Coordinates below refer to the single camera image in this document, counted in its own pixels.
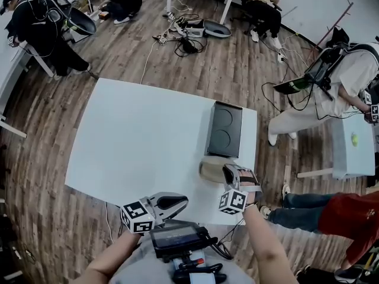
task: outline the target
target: floor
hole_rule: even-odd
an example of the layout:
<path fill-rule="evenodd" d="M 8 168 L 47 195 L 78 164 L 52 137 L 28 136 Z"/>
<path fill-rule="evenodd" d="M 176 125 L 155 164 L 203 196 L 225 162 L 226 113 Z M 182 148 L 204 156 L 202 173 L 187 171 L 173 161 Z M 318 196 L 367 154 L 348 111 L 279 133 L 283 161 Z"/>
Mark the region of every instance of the floor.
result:
<path fill-rule="evenodd" d="M 328 124 L 301 131 L 298 139 L 280 136 L 270 147 L 266 129 L 270 118 L 279 112 L 264 98 L 261 86 L 294 78 L 286 64 L 263 42 L 253 43 L 243 34 L 245 25 L 233 22 L 232 36 L 209 38 L 204 52 L 180 58 L 174 54 L 175 43 L 165 47 L 154 43 L 152 36 L 163 32 L 162 18 L 166 0 L 143 0 L 139 16 L 130 23 L 115 26 L 110 20 L 98 23 L 98 32 L 75 45 L 75 50 L 91 62 L 94 72 L 103 78 L 139 83 L 147 55 L 143 84 L 206 96 L 258 112 L 258 138 L 255 172 L 264 189 L 261 204 L 279 206 L 281 187 L 288 182 L 296 193 L 365 192 L 364 179 L 334 180 L 330 176 L 297 179 L 297 172 L 331 166 L 331 143 Z M 215 0 L 183 0 L 201 18 L 221 17 Z M 237 15 L 231 7 L 229 15 Z M 281 30 L 279 38 L 290 50 L 307 59 L 308 43 L 290 37 Z M 294 52 L 287 52 L 288 63 L 300 74 L 306 66 Z M 17 83 L 8 104 L 7 122 L 26 132 L 26 139 L 5 130 L 0 133 L 6 144 L 5 163 L 12 172 L 6 179 L 7 214 L 19 236 L 17 245 L 24 260 L 20 263 L 34 283 L 68 283 L 78 277 L 88 263 L 110 245 L 102 201 L 65 187 L 65 173 L 70 151 L 82 113 L 95 86 L 87 74 L 69 75 L 54 81 L 36 65 Z M 264 87 L 266 96 L 279 109 L 288 107 L 284 96 Z M 297 95 L 294 100 L 301 100 Z M 118 208 L 108 206 L 113 237 L 120 226 Z M 305 264 L 333 270 L 341 263 L 349 241 L 339 237 L 287 230 L 271 225 L 283 243 L 291 268 Z M 217 235 L 230 228 L 210 228 Z M 36 258 L 32 264 L 23 250 Z M 232 243 L 236 263 L 257 280 L 253 251 L 246 230 L 236 230 Z"/>

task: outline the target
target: wall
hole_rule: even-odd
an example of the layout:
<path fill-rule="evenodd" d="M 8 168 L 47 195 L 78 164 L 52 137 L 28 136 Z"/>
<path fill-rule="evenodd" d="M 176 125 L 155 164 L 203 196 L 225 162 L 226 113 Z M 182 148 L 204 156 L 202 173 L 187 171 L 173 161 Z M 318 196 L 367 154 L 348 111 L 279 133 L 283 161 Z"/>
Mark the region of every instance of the wall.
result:
<path fill-rule="evenodd" d="M 339 25 L 352 41 L 375 41 L 379 34 L 379 0 L 350 1 L 354 2 L 351 16 L 346 16 Z M 281 0 L 280 7 L 283 15 L 297 7 L 282 23 L 317 43 L 348 7 L 348 0 Z"/>

